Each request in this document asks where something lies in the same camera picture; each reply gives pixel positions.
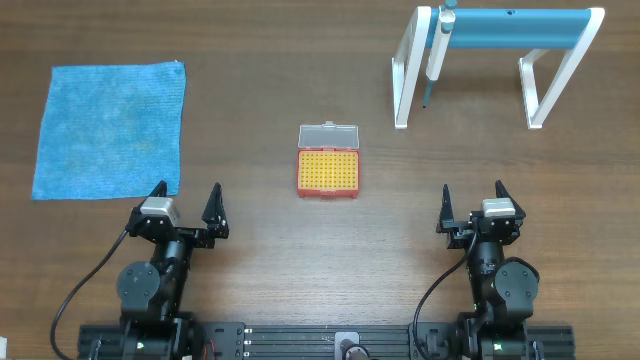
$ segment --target yellow grid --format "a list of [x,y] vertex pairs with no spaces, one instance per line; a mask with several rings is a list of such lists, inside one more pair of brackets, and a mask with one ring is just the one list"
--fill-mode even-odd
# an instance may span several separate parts
[[300,151],[298,188],[357,190],[358,153],[355,151]]

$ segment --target transparent lid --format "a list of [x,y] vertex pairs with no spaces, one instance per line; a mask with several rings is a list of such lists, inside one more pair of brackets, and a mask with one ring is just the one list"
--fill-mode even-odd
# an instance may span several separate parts
[[358,127],[355,125],[336,125],[332,121],[323,125],[300,125],[300,149],[357,149],[359,146]]

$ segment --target wooden table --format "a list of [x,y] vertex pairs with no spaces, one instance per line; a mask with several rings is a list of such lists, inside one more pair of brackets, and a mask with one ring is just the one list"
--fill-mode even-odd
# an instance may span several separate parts
[[[186,64],[183,224],[223,185],[229,240],[197,251],[183,309],[254,324],[406,324],[462,253],[434,232],[442,185],[455,214],[501,179],[527,211],[506,248],[540,271],[532,323],[575,327],[580,359],[638,357],[640,336],[640,2],[601,1],[604,25],[542,130],[527,130],[519,51],[451,51],[429,109],[418,84],[394,131],[391,56],[415,1],[18,1],[0,4],[0,335],[14,358],[51,358],[51,320],[104,256],[140,199],[30,200],[52,66]],[[528,1],[471,6],[529,7]],[[544,1],[536,7],[589,7]],[[541,60],[551,82],[560,54]],[[299,199],[299,125],[360,127],[357,200]],[[152,245],[127,239],[58,328],[119,316],[115,280]],[[464,271],[423,319],[472,309]]]

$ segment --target blue towel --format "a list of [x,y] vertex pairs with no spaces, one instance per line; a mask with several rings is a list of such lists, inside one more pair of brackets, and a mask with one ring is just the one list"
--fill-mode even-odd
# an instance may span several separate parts
[[180,62],[54,67],[31,198],[177,194],[185,85]]

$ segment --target white bracket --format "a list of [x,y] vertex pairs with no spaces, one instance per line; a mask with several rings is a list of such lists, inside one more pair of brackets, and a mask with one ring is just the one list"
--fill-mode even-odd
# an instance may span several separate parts
[[396,56],[391,59],[393,77],[393,121],[396,129],[406,129],[409,110],[424,54],[431,7],[418,6],[402,36]]
[[558,68],[558,72],[556,72],[549,90],[547,90],[540,104],[538,104],[536,80],[533,75],[533,63],[546,54],[547,50],[535,49],[518,61],[520,80],[522,82],[522,97],[529,129],[542,128],[542,123],[549,115],[551,108],[558,100],[562,90],[567,85],[571,75],[578,67],[580,60],[582,60],[593,38],[596,36],[604,18],[604,9],[591,8],[590,10],[591,19],[589,19],[587,26],[578,38],[576,46],[565,52],[560,68]]

